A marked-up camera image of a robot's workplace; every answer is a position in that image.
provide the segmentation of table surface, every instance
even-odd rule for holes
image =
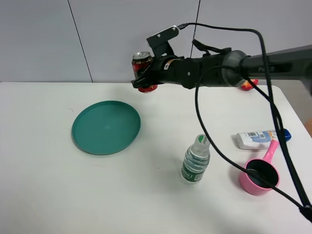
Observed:
[[[273,91],[292,134],[290,155],[311,195],[312,139],[281,90]],[[185,151],[202,133],[194,93],[175,85],[142,94],[130,84],[0,83],[0,233],[311,233],[281,195],[243,191],[239,171],[214,149],[197,185],[180,181]],[[124,151],[93,156],[73,144],[71,127],[83,109],[104,100],[132,105],[142,126]],[[263,157],[265,150],[240,150],[233,141],[238,132],[273,128],[269,104],[256,90],[201,88],[199,105],[225,155],[239,164]],[[279,188],[299,200],[280,148],[272,163]]]

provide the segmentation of red object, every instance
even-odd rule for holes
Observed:
[[[251,81],[252,81],[255,85],[257,85],[258,82],[259,82],[258,79],[251,79]],[[245,82],[242,84],[242,89],[243,89],[243,90],[251,90],[251,89],[253,89],[253,86],[252,86],[251,84],[249,84],[248,81],[245,81]]]
[[[152,63],[152,56],[150,52],[138,52],[132,56],[132,68],[135,74],[136,79],[138,79],[141,74],[145,71],[145,69]],[[157,88],[157,85],[151,85],[146,88],[138,88],[138,90],[142,93],[149,93]]]
[[[142,93],[149,93],[153,90],[155,90],[157,88],[158,85],[151,85],[150,87],[147,87],[147,88],[142,88],[142,87],[139,87],[138,90]]]

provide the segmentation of robotic arm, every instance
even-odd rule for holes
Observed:
[[[214,29],[249,31],[256,33],[259,37],[263,54],[248,56],[239,50],[232,51],[231,48],[218,49],[204,45],[194,39],[192,41],[193,45],[198,50],[205,52],[201,58],[184,58],[176,56],[168,41],[176,37],[179,34],[179,31],[187,25],[195,24]],[[221,28],[200,23],[187,23],[180,26],[172,26],[147,38],[147,42],[155,56],[152,58],[152,62],[148,67],[144,67],[136,72],[136,79],[131,81],[133,87],[148,88],[152,85],[164,83],[179,84],[187,89],[196,87],[196,113],[207,137],[208,132],[202,123],[198,110],[197,96],[199,86],[239,86],[245,82],[245,79],[248,79],[248,77],[257,79],[268,78],[267,81],[268,84],[270,84],[269,76],[271,76],[272,79],[301,80],[312,95],[312,45],[266,54],[262,36],[258,31],[253,29]],[[268,90],[269,93],[270,91],[272,92],[270,85],[268,85]],[[312,222],[312,205],[309,202],[290,159],[286,142],[285,140],[283,141],[282,120],[274,105],[273,96],[269,95],[267,96],[267,99],[270,102],[275,129],[278,138],[281,139],[281,147],[284,149],[284,151],[282,151],[287,166],[303,206],[284,192],[279,191],[279,193],[296,204],[302,215]],[[230,162],[230,160],[224,155],[222,157]],[[239,169],[254,176],[243,168]]]
[[[168,41],[179,34],[179,27],[172,26],[147,38],[155,56],[138,79],[131,81],[134,88],[171,83],[192,89],[203,74],[201,86],[212,87],[239,86],[245,81],[244,76],[265,79],[261,55],[247,56],[231,48],[217,49],[195,39],[193,45],[205,52],[201,58],[174,55]],[[301,80],[312,95],[312,45],[268,53],[267,57],[272,79]],[[237,68],[237,72],[223,68],[205,73],[209,67],[216,65],[228,65]]]

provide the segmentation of plastic bottle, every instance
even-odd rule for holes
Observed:
[[[181,176],[186,184],[198,183],[210,161],[210,142],[204,134],[198,135],[185,153]]]
[[[292,135],[287,129],[284,129],[284,133],[285,140],[289,141]],[[268,149],[273,138],[277,138],[275,130],[237,133],[235,136],[239,148],[243,150]]]

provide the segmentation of blue tube cap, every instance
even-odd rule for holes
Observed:
[[[291,133],[285,128],[284,128],[284,133],[285,133],[285,140],[289,141],[292,138]]]

